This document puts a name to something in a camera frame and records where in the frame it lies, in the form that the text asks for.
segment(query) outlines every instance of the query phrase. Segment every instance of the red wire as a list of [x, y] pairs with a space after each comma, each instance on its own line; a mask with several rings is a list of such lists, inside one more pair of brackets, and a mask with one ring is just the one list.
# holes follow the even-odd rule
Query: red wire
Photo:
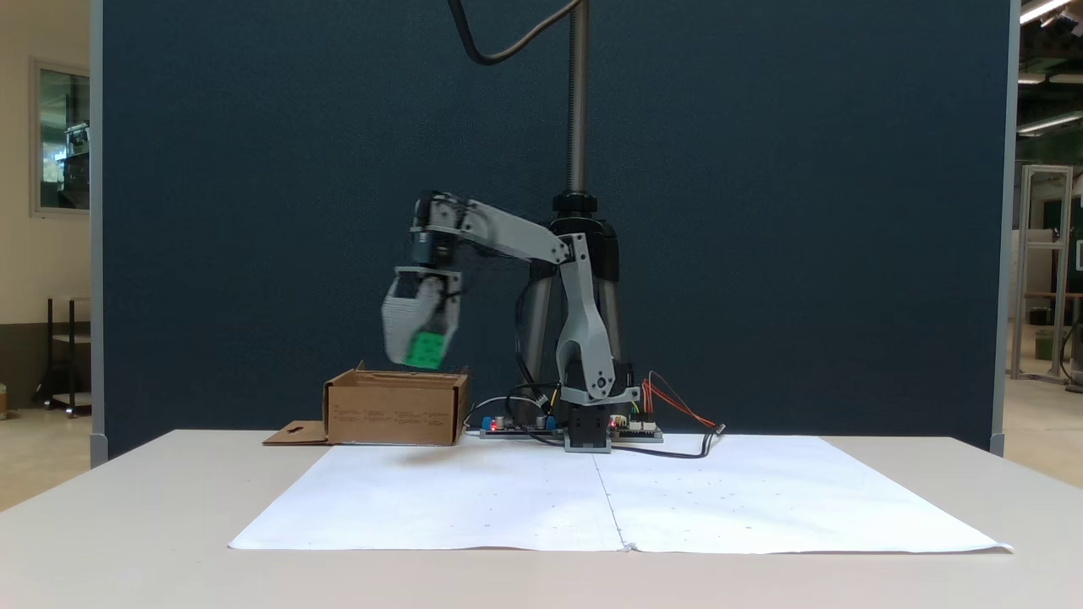
[[651, 371], [650, 373], [648, 373], [647, 378], [643, 380], [643, 396], [644, 396], [643, 405], [644, 405], [645, 412], [649, 412], [649, 413], [653, 413], [654, 412], [654, 399], [653, 399], [653, 397], [657, 396], [657, 397], [662, 398], [662, 400], [664, 400], [670, 406], [673, 406], [673, 407], [677, 409], [678, 411], [680, 411], [680, 412], [682, 412], [682, 413], [691, 416], [692, 418], [699, 420], [703, 425], [705, 425], [705, 426], [707, 426], [707, 427], [709, 427], [712, 429], [714, 429], [715, 427], [717, 427], [717, 425], [715, 425], [715, 423], [712, 422], [710, 419], [704, 418], [704, 417], [695, 414], [694, 412], [692, 412], [692, 409], [688, 407], [688, 404], [684, 403], [684, 400], [682, 400], [681, 397], [679, 394], [677, 394], [676, 392], [674, 392], [674, 394], [677, 396], [677, 400], [679, 400], [680, 403], [678, 403], [673, 398], [670, 398], [669, 396], [667, 396], [664, 391], [662, 391], [661, 389], [658, 389], [654, 385], [654, 383], [651, 381], [651, 379], [650, 379], [651, 375], [656, 375], [658, 378], [662, 379], [663, 383], [666, 384], [666, 386], [669, 385], [668, 383], [666, 383], [666, 379], [661, 374], [658, 374], [658, 373], [656, 373], [654, 371]]

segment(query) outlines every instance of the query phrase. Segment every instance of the wire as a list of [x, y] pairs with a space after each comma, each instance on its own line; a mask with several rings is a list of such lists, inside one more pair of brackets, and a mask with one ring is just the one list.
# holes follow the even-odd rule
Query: wire
[[[1075, 377], [1073, 377], [1071, 373], [1068, 372], [1068, 368], [1065, 367], [1065, 347], [1068, 347], [1068, 341], [1071, 339], [1072, 333], [1075, 332], [1075, 323], [1077, 322], [1073, 320], [1072, 327], [1068, 328], [1068, 334], [1065, 335], [1065, 340], [1060, 344], [1060, 370], [1062, 370], [1065, 372], [1065, 376], [1068, 377], [1068, 385], [1079, 385], [1079, 383], [1075, 383]], [[1077, 357], [1079, 355], [1073, 352], [1072, 358]]]
[[661, 456], [667, 458], [703, 458], [710, 454], [710, 446], [714, 445], [714, 439], [720, 438], [722, 436], [722, 430], [726, 429], [725, 425], [719, 425], [718, 427], [707, 431], [703, 435], [703, 443], [700, 444], [700, 452], [696, 454], [689, 453], [668, 453], [665, 451], [652, 451], [651, 449], [638, 449], [635, 446], [613, 446], [614, 451], [625, 451], [629, 453], [639, 453], [641, 455]]
[[[550, 388], [550, 387], [559, 389], [560, 388], [560, 384], [559, 383], [523, 383], [522, 385], [517, 385], [511, 391], [508, 391], [507, 396], [504, 397], [504, 411], [508, 414], [508, 416], [512, 417], [512, 420], [514, 420], [514, 413], [511, 412], [511, 400], [513, 400], [514, 398], [517, 398], [517, 396], [513, 394], [516, 391], [520, 391], [522, 389], [546, 389], [546, 388]], [[531, 402], [535, 406], [538, 406], [539, 409], [542, 407], [534, 400], [526, 400], [526, 401]]]
[[[478, 412], [478, 409], [484, 406], [485, 404], [495, 402], [497, 400], [507, 400], [507, 399], [508, 398], [506, 396], [497, 396], [496, 398], [490, 398], [488, 400], [485, 400], [484, 402], [474, 404], [474, 406], [472, 409], [470, 409], [469, 411], [467, 411], [467, 416], [462, 417], [462, 425], [467, 425], [467, 422], [470, 420], [470, 415], [472, 415], [473, 413]], [[531, 400], [530, 398], [523, 398], [522, 396], [511, 396], [511, 399], [512, 400], [522, 400], [523, 402], [530, 402], [530, 403], [532, 403], [534, 405], [537, 405], [537, 402], [535, 402], [534, 400]]]
[[[658, 380], [661, 380], [662, 383], [664, 383], [665, 386], [666, 386], [666, 388], [669, 389], [669, 391], [671, 391], [673, 394], [676, 396], [677, 399], [674, 400], [673, 398], [670, 398], [669, 396], [667, 396], [664, 391], [662, 391], [661, 389], [658, 389], [657, 386], [656, 386], [656, 384], [654, 383], [654, 377], [657, 377]], [[713, 422], [713, 420], [710, 420], [708, 418], [704, 418], [704, 417], [695, 414], [694, 412], [692, 412], [692, 409], [690, 409], [688, 406], [688, 404], [684, 402], [683, 399], [681, 399], [681, 397], [677, 393], [677, 391], [674, 391], [674, 388], [669, 385], [669, 383], [661, 374], [658, 374], [658, 373], [656, 373], [654, 371], [650, 371], [649, 373], [647, 373], [647, 379], [643, 380], [643, 393], [644, 393], [645, 399], [651, 402], [651, 406], [648, 410], [648, 412], [650, 412], [650, 413], [654, 412], [653, 397], [657, 396], [658, 398], [662, 398], [662, 400], [664, 402], [668, 403], [670, 406], [673, 406], [673, 407], [677, 409], [678, 411], [680, 411], [680, 412], [689, 415], [690, 417], [699, 420], [705, 427], [708, 427], [710, 429], [716, 429], [716, 428], [719, 427], [719, 425], [717, 425], [715, 422]]]
[[526, 285], [523, 286], [522, 291], [519, 293], [519, 298], [516, 299], [516, 365], [519, 366], [519, 374], [523, 376], [523, 380], [526, 383], [534, 383], [534, 375], [531, 374], [529, 367], [526, 367], [526, 362], [523, 361], [523, 340], [522, 340], [522, 328], [523, 328], [523, 308], [526, 303], [526, 293], [530, 291], [531, 286], [540, 280], [540, 276], [532, 276]]
[[542, 442], [543, 444], [549, 444], [550, 446], [561, 446], [561, 448], [564, 446], [564, 444], [562, 444], [560, 442], [550, 442], [549, 440], [546, 440], [545, 438], [543, 438], [540, 436], [537, 436], [537, 435], [534, 435], [534, 433], [527, 433], [527, 436], [530, 436], [531, 438], [534, 438], [535, 440], [537, 440], [538, 442]]
[[462, 40], [462, 48], [466, 50], [467, 56], [470, 57], [470, 60], [475, 64], [484, 66], [496, 65], [507, 59], [510, 59], [519, 51], [522, 51], [523, 48], [531, 42], [531, 40], [534, 40], [537, 35], [542, 34], [548, 29], [549, 26], [559, 22], [564, 15], [572, 12], [572, 9], [575, 9], [578, 3], [579, 0], [572, 0], [563, 9], [549, 15], [545, 21], [534, 26], [534, 29], [527, 31], [526, 36], [519, 39], [519, 42], [516, 42], [499, 53], [485, 55], [479, 51], [478, 46], [474, 44], [473, 36], [470, 34], [470, 24], [467, 22], [467, 13], [462, 9], [462, 1], [447, 0], [447, 7], [452, 10], [452, 17], [455, 20], [455, 27], [459, 30], [459, 38]]

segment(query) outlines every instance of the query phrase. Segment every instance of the green cube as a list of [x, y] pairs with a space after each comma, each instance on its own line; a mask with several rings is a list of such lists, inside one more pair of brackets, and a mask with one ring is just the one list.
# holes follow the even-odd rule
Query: green cube
[[415, 368], [436, 370], [444, 361], [444, 335], [419, 332], [406, 355], [406, 365]]

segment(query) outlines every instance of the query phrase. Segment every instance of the box flap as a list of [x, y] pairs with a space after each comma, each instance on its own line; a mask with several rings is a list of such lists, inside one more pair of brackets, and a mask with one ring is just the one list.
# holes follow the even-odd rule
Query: box flap
[[264, 446], [326, 443], [327, 432], [322, 420], [295, 420], [263, 440]]
[[470, 410], [470, 368], [459, 368], [459, 378], [455, 381], [455, 427], [452, 429], [452, 443], [459, 441], [459, 436], [466, 430], [467, 412]]

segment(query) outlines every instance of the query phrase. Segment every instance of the paper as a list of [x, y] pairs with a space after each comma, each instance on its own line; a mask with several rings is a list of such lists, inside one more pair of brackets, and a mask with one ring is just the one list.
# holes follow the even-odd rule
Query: paper
[[[697, 453], [702, 436], [666, 436]], [[641, 552], [968, 552], [1001, 546], [827, 442], [726, 436], [708, 458], [599, 455], [613, 515]]]
[[[667, 435], [649, 448], [696, 453], [701, 440]], [[335, 446], [230, 545], [712, 554], [1007, 547], [827, 442], [786, 436], [727, 436], [704, 459], [565, 453], [469, 436], [448, 448]]]
[[457, 446], [335, 446], [230, 546], [623, 548], [591, 455], [471, 437]]

